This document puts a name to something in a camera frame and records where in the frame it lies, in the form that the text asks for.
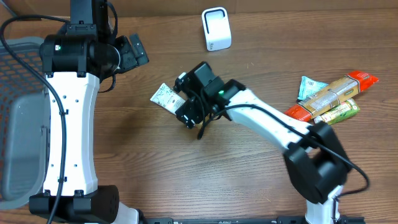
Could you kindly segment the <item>teal snack packet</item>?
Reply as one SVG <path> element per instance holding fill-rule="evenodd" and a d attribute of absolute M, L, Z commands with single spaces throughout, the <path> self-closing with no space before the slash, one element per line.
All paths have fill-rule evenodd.
<path fill-rule="evenodd" d="M 302 76 L 297 99 L 304 100 L 306 97 L 315 94 L 327 85 L 327 83 L 318 82 L 309 77 Z"/>

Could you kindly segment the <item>green yellow snack pouch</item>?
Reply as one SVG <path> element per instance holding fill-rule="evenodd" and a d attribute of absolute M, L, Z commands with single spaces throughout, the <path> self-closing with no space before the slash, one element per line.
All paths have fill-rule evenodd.
<path fill-rule="evenodd" d="M 317 116 L 313 119 L 314 123 L 319 123 L 321 121 L 332 125 L 344 121 L 360 111 L 360 107 L 354 101 L 354 99 L 348 99 L 338 106 L 332 108 L 331 110 Z"/>

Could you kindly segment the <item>spaghetti pack orange ends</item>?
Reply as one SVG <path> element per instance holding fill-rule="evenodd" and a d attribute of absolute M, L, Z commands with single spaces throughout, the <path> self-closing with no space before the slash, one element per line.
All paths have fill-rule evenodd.
<path fill-rule="evenodd" d="M 337 81 L 306 97 L 284 114 L 299 121 L 310 121 L 340 103 L 358 95 L 379 81 L 378 77 L 362 71 L 353 71 Z"/>

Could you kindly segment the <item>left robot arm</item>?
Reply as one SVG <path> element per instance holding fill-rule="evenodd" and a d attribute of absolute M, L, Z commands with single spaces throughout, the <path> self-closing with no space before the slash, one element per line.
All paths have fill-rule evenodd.
<path fill-rule="evenodd" d="M 118 36 L 108 1 L 72 1 L 64 34 L 40 46 L 49 83 L 49 161 L 41 193 L 30 213 L 58 223 L 144 223 L 138 209 L 123 204 L 115 185 L 100 185 L 93 156 L 93 121 L 100 84 L 146 64 L 140 40 Z"/>

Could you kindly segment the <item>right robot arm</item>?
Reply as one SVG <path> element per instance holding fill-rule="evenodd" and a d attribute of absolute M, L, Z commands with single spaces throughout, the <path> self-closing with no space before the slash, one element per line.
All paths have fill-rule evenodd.
<path fill-rule="evenodd" d="M 176 117 L 189 129 L 199 124 L 198 139 L 220 117 L 251 129 L 282 153 L 292 185 L 307 201 L 305 222 L 342 222 L 338 197 L 352 166 L 330 125 L 281 113 L 237 80 L 224 82 L 207 62 L 183 72 L 173 89 L 187 96 Z"/>

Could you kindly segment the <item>white Pantene tube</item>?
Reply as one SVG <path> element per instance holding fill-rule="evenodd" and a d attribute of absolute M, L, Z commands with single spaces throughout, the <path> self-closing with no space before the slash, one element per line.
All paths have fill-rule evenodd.
<path fill-rule="evenodd" d="M 161 84 L 150 100 L 175 115 L 175 117 L 175 112 L 186 102 L 165 83 Z"/>

